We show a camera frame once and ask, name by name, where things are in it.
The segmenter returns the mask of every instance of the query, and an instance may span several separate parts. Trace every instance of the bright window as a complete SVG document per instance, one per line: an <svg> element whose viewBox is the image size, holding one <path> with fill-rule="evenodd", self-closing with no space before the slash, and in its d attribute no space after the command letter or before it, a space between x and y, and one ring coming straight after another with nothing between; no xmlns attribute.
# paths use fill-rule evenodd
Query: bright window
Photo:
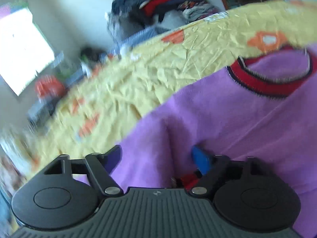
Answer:
<svg viewBox="0 0 317 238"><path fill-rule="evenodd" d="M14 93L20 95L53 60L54 52L28 8L0 19L0 75Z"/></svg>

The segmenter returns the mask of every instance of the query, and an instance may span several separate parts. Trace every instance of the crosshair logo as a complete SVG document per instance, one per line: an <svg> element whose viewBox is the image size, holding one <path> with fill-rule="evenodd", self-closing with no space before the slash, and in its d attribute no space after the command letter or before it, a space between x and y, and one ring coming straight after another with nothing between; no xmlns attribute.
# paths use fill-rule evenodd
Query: crosshair logo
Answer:
<svg viewBox="0 0 317 238"><path fill-rule="evenodd" d="M154 194L155 196L159 196L159 195L161 195L162 193L161 193L160 191L155 191L155 192L153 192L153 194Z"/></svg>

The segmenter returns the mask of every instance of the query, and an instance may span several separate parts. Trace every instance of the red collar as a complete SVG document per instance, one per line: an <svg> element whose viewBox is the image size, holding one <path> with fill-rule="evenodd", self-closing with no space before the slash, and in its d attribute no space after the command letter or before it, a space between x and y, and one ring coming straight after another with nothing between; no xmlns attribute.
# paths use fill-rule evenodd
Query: red collar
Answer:
<svg viewBox="0 0 317 238"><path fill-rule="evenodd" d="M292 47L284 47L281 50L294 50ZM317 71L317 58L304 49L308 57L308 70L296 79L290 80L270 80L248 69L248 65L256 63L267 55L257 58L243 59L239 57L231 66L227 66L230 76L241 86L259 95L273 98L285 98L298 89L313 73Z"/></svg>

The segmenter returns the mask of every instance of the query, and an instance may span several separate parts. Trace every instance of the red bag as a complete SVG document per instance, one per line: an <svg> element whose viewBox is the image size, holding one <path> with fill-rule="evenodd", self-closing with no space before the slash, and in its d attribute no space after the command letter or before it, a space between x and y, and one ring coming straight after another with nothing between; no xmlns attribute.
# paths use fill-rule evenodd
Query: red bag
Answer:
<svg viewBox="0 0 317 238"><path fill-rule="evenodd" d="M54 76L44 76L35 83L35 90L39 98L45 96L62 97L66 94L66 88Z"/></svg>

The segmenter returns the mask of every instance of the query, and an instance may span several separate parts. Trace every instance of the gray ribbed panel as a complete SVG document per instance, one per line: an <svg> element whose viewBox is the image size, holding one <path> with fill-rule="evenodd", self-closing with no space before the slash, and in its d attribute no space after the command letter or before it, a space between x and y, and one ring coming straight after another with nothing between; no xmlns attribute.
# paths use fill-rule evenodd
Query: gray ribbed panel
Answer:
<svg viewBox="0 0 317 238"><path fill-rule="evenodd" d="M12 238L299 238L286 229L271 234L240 230L222 220L208 200L183 189L131 188L106 199L86 222L57 232L21 228Z"/></svg>

